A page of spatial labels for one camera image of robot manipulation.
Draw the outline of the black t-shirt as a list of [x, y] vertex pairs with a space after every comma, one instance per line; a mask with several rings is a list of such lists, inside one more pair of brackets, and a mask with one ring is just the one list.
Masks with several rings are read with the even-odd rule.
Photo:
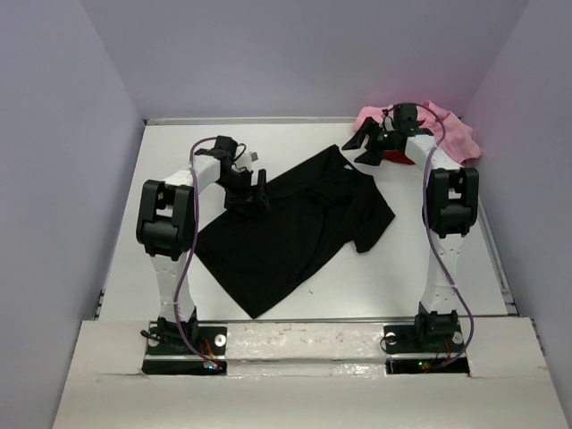
[[198, 235], [196, 255], [249, 317], [287, 298], [352, 242], [368, 252], [395, 214], [374, 178], [332, 145], [269, 181], [269, 211], [228, 210]]

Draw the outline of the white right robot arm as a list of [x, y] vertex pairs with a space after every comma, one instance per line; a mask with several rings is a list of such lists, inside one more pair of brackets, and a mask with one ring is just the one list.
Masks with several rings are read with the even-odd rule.
[[386, 327], [381, 344], [390, 355], [434, 353], [462, 344], [457, 307], [463, 300], [455, 277], [463, 242], [477, 220], [479, 173], [443, 149], [444, 120], [427, 105], [401, 103], [367, 116], [346, 150], [360, 150], [356, 163], [380, 165], [384, 155], [404, 155], [423, 173], [422, 222], [429, 245], [425, 290], [412, 324]]

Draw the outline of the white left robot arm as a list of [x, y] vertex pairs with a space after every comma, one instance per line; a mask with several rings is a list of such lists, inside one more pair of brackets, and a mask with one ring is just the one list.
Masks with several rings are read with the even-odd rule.
[[258, 215], [270, 208], [266, 170], [255, 170], [257, 153], [231, 137], [201, 139], [189, 160], [163, 180], [145, 181], [136, 224], [136, 239], [150, 257], [160, 298], [152, 341], [180, 353], [198, 353], [197, 306], [187, 279], [198, 244], [199, 196], [211, 185], [224, 189], [224, 208]]

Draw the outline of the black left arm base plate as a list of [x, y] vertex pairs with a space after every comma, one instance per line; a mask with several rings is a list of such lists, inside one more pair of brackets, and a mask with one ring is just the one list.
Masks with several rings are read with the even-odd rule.
[[184, 342], [160, 341], [156, 324], [140, 332], [146, 339], [146, 349], [141, 370], [147, 375], [217, 376], [227, 373], [226, 326], [201, 324], [194, 345], [197, 354]]

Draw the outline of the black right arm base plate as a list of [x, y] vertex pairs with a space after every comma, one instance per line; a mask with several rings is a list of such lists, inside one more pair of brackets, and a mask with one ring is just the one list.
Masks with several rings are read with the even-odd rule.
[[469, 375], [464, 337], [460, 324], [448, 334], [436, 334], [419, 340], [413, 324], [383, 327], [380, 348], [385, 354], [387, 375], [465, 374]]

